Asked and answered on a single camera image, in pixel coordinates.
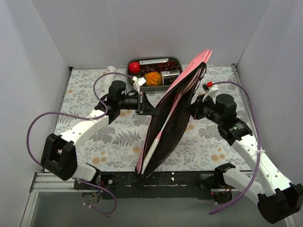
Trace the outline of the pink racket cover bag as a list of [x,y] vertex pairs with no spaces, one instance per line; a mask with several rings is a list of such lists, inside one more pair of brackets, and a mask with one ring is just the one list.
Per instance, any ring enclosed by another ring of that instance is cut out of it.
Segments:
[[180,142],[190,118],[187,107],[191,104],[195,89],[205,74],[211,54],[210,49],[200,52],[157,103],[158,114],[150,119],[135,169],[139,176],[150,176]]

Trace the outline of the white shuttlecock tube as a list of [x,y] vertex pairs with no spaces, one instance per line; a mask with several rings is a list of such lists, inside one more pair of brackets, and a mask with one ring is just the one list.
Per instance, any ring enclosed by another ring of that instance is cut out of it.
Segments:
[[109,86],[116,79],[116,68],[113,66],[108,66],[105,74],[112,72],[112,74],[104,76],[100,80],[100,95],[103,96],[108,93]]

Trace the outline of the badminton racket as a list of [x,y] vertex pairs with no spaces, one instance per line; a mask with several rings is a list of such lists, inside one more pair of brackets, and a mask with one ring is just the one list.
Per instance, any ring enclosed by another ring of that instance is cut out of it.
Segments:
[[158,135],[156,136],[155,140],[153,141],[153,143],[152,143],[152,145],[151,145],[151,147],[150,147],[150,149],[149,149],[149,151],[148,151],[148,153],[146,155],[146,158],[145,158],[145,160],[143,162],[142,174],[144,173],[144,171],[145,171],[145,169],[146,169],[146,167],[147,167],[147,165],[148,165],[148,163],[149,163],[152,155],[154,154],[154,151],[155,151],[155,149],[156,149],[156,147],[157,147],[157,145],[158,145],[158,143],[160,141],[160,138],[161,138],[161,135],[163,133],[163,130],[165,129],[165,127],[166,127],[169,119],[171,118],[171,116],[172,116],[172,114],[173,114],[173,112],[174,112],[174,110],[175,110],[178,102],[180,101],[181,97],[183,96],[183,94],[184,94],[183,92],[182,93],[178,93],[177,98],[174,101],[173,106],[172,106],[172,108],[170,110],[170,113],[169,113],[166,121],[164,122],[164,125],[162,126],[160,132],[158,133]]

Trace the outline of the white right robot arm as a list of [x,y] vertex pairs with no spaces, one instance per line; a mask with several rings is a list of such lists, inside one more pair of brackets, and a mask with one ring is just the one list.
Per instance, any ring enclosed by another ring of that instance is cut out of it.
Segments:
[[256,137],[249,126],[237,117],[236,108],[231,95],[220,94],[215,100],[206,95],[198,96],[188,110],[195,120],[207,118],[216,123],[221,137],[254,172],[249,179],[232,164],[225,164],[215,169],[215,184],[220,188],[230,185],[239,190],[257,205],[267,222],[275,224],[301,210],[303,186],[291,182],[265,151],[257,147]]

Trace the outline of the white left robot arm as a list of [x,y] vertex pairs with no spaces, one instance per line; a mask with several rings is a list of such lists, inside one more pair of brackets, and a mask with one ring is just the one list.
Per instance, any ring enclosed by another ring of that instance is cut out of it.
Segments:
[[42,154],[42,167],[66,181],[82,179],[90,189],[100,186],[101,178],[97,169],[78,162],[76,151],[95,133],[112,123],[121,110],[134,110],[139,115],[158,115],[158,111],[147,99],[141,87],[144,78],[134,78],[134,89],[126,90],[126,83],[114,80],[97,106],[87,116],[86,121],[73,126],[60,135],[50,134],[46,138]]

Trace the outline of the orange flower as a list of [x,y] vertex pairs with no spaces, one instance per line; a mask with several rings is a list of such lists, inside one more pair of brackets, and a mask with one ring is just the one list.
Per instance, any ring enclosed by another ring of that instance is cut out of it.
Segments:
[[145,74],[146,84],[149,87],[161,85],[161,74],[158,72],[149,72]]

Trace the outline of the red apple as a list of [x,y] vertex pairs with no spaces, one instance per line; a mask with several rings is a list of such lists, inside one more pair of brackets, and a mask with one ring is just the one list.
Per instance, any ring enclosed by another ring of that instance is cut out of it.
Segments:
[[140,73],[140,64],[139,64],[139,62],[136,62],[136,61],[131,62],[128,65],[128,71],[131,74],[138,74],[138,73]]

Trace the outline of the shiny patterned can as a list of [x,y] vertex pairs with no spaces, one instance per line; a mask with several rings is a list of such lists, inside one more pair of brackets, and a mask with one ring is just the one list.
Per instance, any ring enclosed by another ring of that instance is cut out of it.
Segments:
[[162,84],[165,85],[171,85],[180,75],[179,70],[166,70],[161,71],[161,80]]

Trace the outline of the white label strip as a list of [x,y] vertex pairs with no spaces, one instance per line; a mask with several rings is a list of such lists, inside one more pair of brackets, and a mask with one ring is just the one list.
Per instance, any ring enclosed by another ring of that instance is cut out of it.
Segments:
[[157,63],[166,63],[168,62],[168,58],[163,58],[163,59],[149,59],[149,60],[142,60],[139,61],[140,65],[148,65],[148,64],[157,64]]

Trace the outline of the dark red grapes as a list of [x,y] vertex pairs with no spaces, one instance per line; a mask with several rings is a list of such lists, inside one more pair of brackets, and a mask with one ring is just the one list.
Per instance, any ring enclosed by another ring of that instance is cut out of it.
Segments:
[[167,61],[164,63],[147,64],[140,68],[141,74],[145,75],[146,73],[150,72],[160,73],[161,71],[179,70],[180,66],[175,61]]

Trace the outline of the floral table mat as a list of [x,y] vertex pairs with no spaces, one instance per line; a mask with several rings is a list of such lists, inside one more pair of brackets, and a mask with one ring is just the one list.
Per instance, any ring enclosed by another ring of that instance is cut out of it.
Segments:
[[[97,105],[93,84],[100,84],[105,70],[72,70],[61,111],[66,114],[87,116]],[[219,93],[232,95],[237,104],[237,116],[251,129],[250,112],[231,67],[209,66],[203,82],[219,82]],[[80,149],[78,160],[92,164],[101,171],[134,171],[144,144],[149,116],[122,110],[107,127],[99,130]],[[243,158],[223,140],[215,123],[201,119],[189,120],[185,133],[158,171],[214,170],[230,162],[239,170],[249,170]]]

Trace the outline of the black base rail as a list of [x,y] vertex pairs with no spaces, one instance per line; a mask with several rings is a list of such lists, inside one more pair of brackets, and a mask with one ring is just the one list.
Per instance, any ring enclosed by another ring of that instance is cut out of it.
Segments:
[[96,185],[118,199],[197,198],[225,203],[232,199],[231,186],[218,183],[214,171],[154,172],[143,178],[134,172],[102,172]]

